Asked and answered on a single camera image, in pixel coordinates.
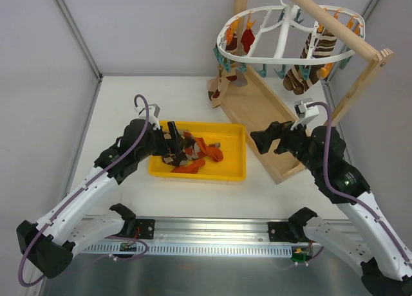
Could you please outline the grey argyle sock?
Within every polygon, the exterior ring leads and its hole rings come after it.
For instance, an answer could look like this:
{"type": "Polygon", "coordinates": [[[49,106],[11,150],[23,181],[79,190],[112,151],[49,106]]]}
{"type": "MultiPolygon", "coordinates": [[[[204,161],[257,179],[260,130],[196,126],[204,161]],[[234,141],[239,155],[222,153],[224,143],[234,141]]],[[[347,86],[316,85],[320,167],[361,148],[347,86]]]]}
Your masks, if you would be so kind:
{"type": "Polygon", "coordinates": [[[207,144],[203,138],[195,137],[188,131],[183,132],[183,138],[185,140],[184,151],[188,159],[194,161],[209,157],[214,162],[223,160],[220,143],[207,144]]]}

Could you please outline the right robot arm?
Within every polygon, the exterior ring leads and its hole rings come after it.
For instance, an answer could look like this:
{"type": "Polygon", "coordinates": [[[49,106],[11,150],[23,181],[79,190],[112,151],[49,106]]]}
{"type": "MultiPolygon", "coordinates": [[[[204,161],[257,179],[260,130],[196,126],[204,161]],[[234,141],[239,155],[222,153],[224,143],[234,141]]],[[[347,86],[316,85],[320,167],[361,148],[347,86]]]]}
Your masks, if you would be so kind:
{"type": "Polygon", "coordinates": [[[289,218],[287,241],[315,241],[360,275],[371,295],[411,295],[411,250],[396,235],[361,172],[344,158],[344,140],[330,125],[311,134],[293,122],[272,122],[250,134],[260,154],[278,141],[276,154],[290,153],[314,178],[315,186],[337,206],[358,231],[361,245],[331,228],[313,210],[298,210],[289,218]]]}

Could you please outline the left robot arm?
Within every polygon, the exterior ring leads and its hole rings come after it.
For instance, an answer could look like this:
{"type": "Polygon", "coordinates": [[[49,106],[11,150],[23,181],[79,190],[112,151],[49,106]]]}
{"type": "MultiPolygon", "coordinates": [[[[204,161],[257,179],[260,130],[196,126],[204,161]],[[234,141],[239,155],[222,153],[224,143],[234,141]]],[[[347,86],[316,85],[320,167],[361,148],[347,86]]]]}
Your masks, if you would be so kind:
{"type": "Polygon", "coordinates": [[[134,119],[122,136],[101,152],[82,182],[58,205],[36,222],[24,220],[17,227],[17,239],[23,255],[22,271],[30,261],[44,277],[60,275],[73,258],[89,245],[106,237],[132,238],[136,235],[136,215],[121,203],[82,227],[83,217],[106,194],[137,170],[149,156],[176,154],[183,140],[173,121],[167,131],[156,121],[134,119]]]}

